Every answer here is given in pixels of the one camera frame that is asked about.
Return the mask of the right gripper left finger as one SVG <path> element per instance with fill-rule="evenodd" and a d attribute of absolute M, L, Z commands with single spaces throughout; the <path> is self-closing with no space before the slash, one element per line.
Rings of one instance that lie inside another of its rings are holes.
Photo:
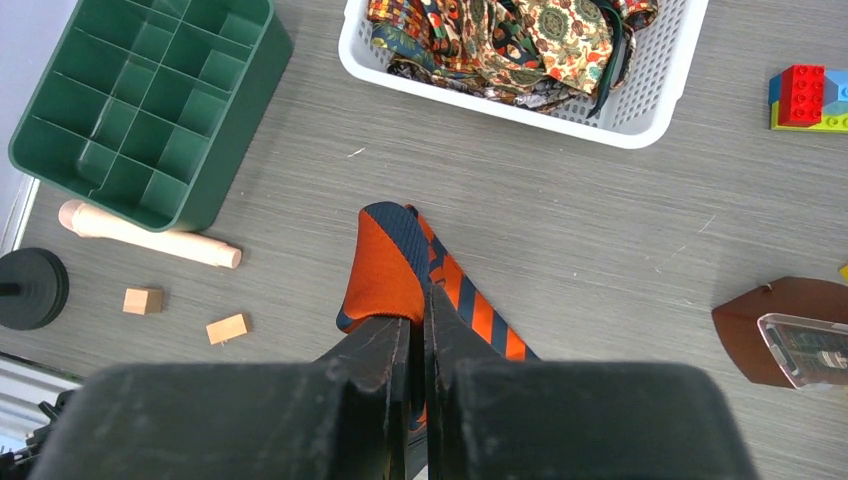
<path fill-rule="evenodd" d="M 409 479 L 411 326 L 367 320 L 309 363 L 119 365 L 89 378 L 36 479 Z"/>

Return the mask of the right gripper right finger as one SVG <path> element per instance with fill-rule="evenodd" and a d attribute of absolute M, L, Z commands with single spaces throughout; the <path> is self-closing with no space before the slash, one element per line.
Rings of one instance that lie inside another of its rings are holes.
<path fill-rule="evenodd" d="M 717 384 L 680 363 L 511 361 L 432 287 L 423 320 L 433 479 L 754 479 Z"/>

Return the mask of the orange navy striped tie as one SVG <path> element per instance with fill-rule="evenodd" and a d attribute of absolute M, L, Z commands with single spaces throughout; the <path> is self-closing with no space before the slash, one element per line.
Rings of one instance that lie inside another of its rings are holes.
<path fill-rule="evenodd" d="M 479 292 L 411 205 L 379 202 L 359 212 L 357 246 L 337 326 L 352 332 L 372 316 L 424 319 L 427 287 L 439 285 L 456 313 L 509 360 L 537 355 Z"/>

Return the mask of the brown wooden metronome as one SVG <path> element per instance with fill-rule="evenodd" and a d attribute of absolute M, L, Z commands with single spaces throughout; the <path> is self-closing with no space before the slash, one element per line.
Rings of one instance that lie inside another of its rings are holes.
<path fill-rule="evenodd" d="M 752 383 L 795 390 L 847 386 L 847 287 L 783 277 L 712 312 L 726 353 Z"/>

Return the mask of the white plastic basket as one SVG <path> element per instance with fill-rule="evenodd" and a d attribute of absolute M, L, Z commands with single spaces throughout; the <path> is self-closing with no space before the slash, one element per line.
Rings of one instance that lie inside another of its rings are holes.
<path fill-rule="evenodd" d="M 350 1 L 354 77 L 622 149 L 660 139 L 681 98 L 703 1 Z"/>

